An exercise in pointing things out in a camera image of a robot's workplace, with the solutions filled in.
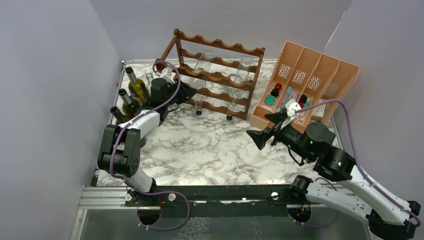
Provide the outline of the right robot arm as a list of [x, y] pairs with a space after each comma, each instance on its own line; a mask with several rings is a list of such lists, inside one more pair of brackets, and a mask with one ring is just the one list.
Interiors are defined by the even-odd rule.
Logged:
[[312, 122], [304, 132], [299, 132], [291, 124], [283, 126], [288, 118], [286, 110], [271, 113], [269, 117], [277, 122], [272, 128], [246, 132], [259, 150], [273, 137], [273, 144], [282, 143], [304, 161], [314, 163], [313, 170], [319, 176], [354, 193], [354, 196], [345, 195], [306, 176], [297, 175], [288, 190], [292, 202], [323, 204], [368, 225], [369, 230], [383, 240], [409, 240], [414, 237], [417, 225], [410, 219], [419, 214], [421, 205], [393, 194], [389, 196], [395, 202], [390, 202], [387, 194], [378, 191], [376, 182], [367, 181], [361, 174], [354, 157], [332, 144], [336, 135], [326, 125]]

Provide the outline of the green wine bottle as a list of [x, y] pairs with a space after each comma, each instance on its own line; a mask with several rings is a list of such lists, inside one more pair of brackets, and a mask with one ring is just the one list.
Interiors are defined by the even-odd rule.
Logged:
[[140, 78], [137, 78], [132, 67], [126, 67], [125, 72], [129, 78], [129, 91], [134, 98], [138, 99], [142, 105], [145, 105], [150, 99], [150, 94], [145, 82]]
[[122, 110], [126, 115], [129, 115], [130, 117], [134, 118], [141, 113], [142, 106], [140, 105], [140, 103], [137, 100], [130, 98], [124, 88], [118, 90], [118, 95], [123, 101]]
[[132, 118], [128, 114], [123, 114], [120, 109], [116, 106], [112, 106], [109, 109], [110, 113], [115, 117], [115, 124], [120, 125], [130, 121]]

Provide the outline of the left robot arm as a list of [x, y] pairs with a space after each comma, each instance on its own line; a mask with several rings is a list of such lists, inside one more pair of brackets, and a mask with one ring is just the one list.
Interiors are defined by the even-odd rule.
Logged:
[[180, 105], [197, 92], [179, 79], [171, 83], [156, 78], [151, 82], [150, 99], [142, 111], [125, 123], [107, 125], [103, 131], [98, 168], [138, 190], [138, 199], [144, 205], [155, 203], [157, 191], [153, 188], [155, 180], [140, 168], [142, 140], [165, 121], [170, 105]]

